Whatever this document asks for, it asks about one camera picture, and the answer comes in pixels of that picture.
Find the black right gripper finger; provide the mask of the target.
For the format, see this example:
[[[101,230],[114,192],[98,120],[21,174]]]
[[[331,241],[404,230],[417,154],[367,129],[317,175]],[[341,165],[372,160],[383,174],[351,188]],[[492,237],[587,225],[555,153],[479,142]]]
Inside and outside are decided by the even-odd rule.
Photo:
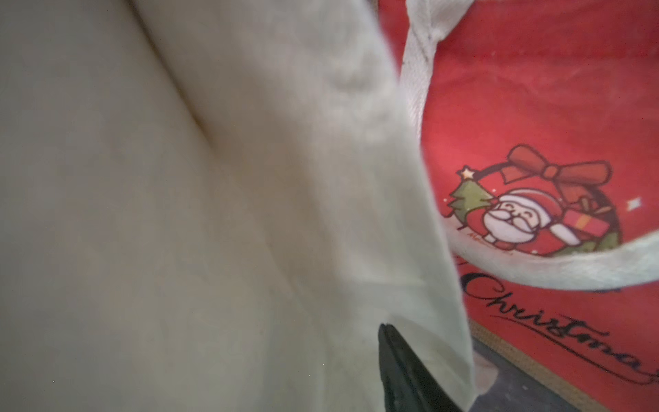
[[[387,412],[459,412],[446,392],[392,324],[378,331],[379,371]]]

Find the beige floral canvas tote bag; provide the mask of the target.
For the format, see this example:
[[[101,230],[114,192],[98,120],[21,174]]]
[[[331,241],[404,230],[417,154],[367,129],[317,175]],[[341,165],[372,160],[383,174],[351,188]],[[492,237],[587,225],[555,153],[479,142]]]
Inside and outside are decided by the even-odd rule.
[[[381,411],[474,362],[365,1],[1,4],[1,408]]]

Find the red jute Christmas bag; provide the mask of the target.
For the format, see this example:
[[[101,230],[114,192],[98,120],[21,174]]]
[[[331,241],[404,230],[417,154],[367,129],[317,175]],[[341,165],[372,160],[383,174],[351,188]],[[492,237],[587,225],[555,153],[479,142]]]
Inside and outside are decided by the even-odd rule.
[[[658,4],[379,1],[475,340],[658,408]]]

